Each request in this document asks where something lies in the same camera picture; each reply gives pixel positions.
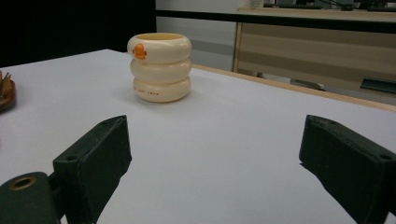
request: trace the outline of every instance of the orange duck logo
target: orange duck logo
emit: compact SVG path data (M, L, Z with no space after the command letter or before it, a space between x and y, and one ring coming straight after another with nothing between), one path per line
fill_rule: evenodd
M132 53L134 54L136 59L140 59L140 60L145 60L146 55L148 54L147 52L145 52L145 47L143 47L142 44L137 44L136 46L134 46Z

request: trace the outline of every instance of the white table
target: white table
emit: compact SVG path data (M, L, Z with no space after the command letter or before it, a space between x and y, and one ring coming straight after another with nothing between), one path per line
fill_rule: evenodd
M130 61L100 50L2 68L17 104L0 114L0 183L49 175L52 160L94 125L126 115L133 161L99 223L347 224L353 219L300 165L305 116L336 120L396 152L393 106L197 68L187 97L154 104L134 94Z

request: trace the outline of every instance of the brown object on table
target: brown object on table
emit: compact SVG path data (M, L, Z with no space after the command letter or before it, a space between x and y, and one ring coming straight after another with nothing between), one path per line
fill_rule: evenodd
M11 80L11 74L7 73L3 78L0 71L0 111L11 108L15 103L15 83Z

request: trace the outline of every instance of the stacked ring container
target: stacked ring container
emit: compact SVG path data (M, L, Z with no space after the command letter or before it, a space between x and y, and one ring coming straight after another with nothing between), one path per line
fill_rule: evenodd
M191 89L191 42L169 33L135 35L128 41L134 92L143 100L164 103L186 96Z

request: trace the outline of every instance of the wooden table edge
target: wooden table edge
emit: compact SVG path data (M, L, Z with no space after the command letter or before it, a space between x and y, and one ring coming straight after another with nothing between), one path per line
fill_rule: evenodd
M351 103L354 105L364 105L364 106L368 106L368 107L372 107L372 108L376 108L376 109L382 109L382 110L387 110L390 112L396 112L395 105L382 104L382 103L378 103L378 102L374 102L374 101L363 100L363 99L346 96L346 95L341 95L341 94L337 94L337 93L332 93L332 92L327 92L327 91L318 91L318 90L308 89L305 87L295 86L295 85L291 85L288 83L264 79L264 78L260 78L260 77L250 77L247 75L229 72L229 71L225 71L225 70L221 70L221 69L217 69L217 68L211 68L211 67L203 66L200 64L194 64L192 67L199 69L199 70L204 70L207 72L221 74L224 76L242 78L245 80L258 82L258 83L261 83L264 85L278 87L278 88L289 90L289 91L297 91L297 92L307 93L307 94L325 97L325 98L329 98L329 99L333 99L333 100L343 101L343 102Z

